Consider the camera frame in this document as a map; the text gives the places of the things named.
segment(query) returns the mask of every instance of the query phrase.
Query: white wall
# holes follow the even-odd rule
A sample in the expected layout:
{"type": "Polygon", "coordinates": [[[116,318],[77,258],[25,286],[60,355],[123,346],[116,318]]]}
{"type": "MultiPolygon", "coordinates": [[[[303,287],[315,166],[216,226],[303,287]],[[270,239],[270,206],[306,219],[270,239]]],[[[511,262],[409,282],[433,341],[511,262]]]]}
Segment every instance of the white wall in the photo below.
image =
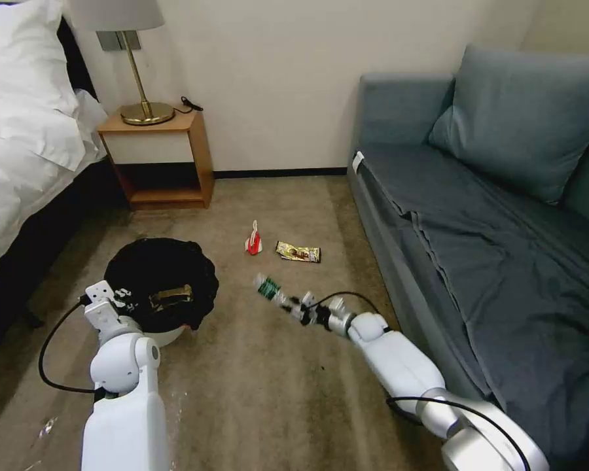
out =
{"type": "MultiPolygon", "coordinates": [[[[166,25],[135,55],[150,100],[205,107],[216,170],[345,166],[361,74],[455,71],[471,41],[518,48],[537,2],[159,0],[166,25]]],[[[105,108],[137,101],[125,53],[75,33],[105,108]]]]}
{"type": "Polygon", "coordinates": [[[589,0],[543,0],[523,49],[589,52],[589,0]]]}

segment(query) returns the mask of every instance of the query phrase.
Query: blue sofa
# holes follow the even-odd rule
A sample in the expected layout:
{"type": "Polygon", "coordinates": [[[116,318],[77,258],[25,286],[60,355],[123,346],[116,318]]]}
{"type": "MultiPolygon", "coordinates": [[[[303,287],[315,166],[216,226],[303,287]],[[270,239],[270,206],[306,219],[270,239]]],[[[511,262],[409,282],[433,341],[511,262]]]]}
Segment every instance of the blue sofa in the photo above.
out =
{"type": "MultiPolygon", "coordinates": [[[[453,94],[452,75],[361,79],[353,197],[401,330],[447,388],[503,408],[553,469],[576,468],[589,461],[589,220],[572,209],[589,203],[567,190],[541,203],[429,146],[453,94]]],[[[589,148],[579,166],[570,187],[589,148]]]]}

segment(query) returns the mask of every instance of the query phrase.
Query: wooden nightstand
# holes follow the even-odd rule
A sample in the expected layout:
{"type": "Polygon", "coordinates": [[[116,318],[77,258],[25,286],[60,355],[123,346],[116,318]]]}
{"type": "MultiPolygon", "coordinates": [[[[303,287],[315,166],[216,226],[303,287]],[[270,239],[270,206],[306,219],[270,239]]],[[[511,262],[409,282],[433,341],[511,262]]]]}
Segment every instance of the wooden nightstand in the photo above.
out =
{"type": "Polygon", "coordinates": [[[99,128],[131,209],[209,207],[214,177],[203,114],[131,126],[116,112],[99,128]]]}

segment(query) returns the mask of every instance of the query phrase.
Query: carpet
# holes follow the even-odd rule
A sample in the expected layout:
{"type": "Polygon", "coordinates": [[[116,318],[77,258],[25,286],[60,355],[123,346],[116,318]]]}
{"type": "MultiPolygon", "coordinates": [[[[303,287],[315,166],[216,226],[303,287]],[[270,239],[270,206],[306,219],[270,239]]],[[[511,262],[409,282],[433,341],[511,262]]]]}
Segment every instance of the carpet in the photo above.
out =
{"type": "MultiPolygon", "coordinates": [[[[89,220],[30,300],[46,325],[15,323],[0,346],[0,471],[79,469],[92,398],[45,386],[37,355],[58,317],[140,237],[198,242],[220,281],[201,328],[162,349],[172,470],[444,469],[440,441],[391,413],[348,340],[304,328],[253,289],[262,272],[293,295],[355,290],[397,326],[347,180],[336,176],[221,180],[208,210],[110,209],[89,220]],[[254,219],[264,252],[252,257],[243,244],[254,219]],[[322,263],[281,260],[278,239],[321,247],[322,263]]],[[[96,342],[78,311],[48,350],[48,375],[89,387],[96,342]]]]}

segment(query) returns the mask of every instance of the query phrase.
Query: table lamp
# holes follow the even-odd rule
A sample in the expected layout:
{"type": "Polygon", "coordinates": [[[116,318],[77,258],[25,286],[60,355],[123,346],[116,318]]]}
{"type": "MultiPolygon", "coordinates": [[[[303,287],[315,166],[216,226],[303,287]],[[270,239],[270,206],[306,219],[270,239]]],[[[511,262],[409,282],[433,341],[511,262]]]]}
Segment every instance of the table lamp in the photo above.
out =
{"type": "Polygon", "coordinates": [[[141,98],[140,103],[121,108],[122,120],[135,126],[171,120],[175,116],[172,106],[147,100],[133,51],[126,37],[126,31],[153,29],[164,24],[164,17],[156,0],[69,0],[69,5],[75,27],[90,31],[119,31],[122,36],[141,98]]]}

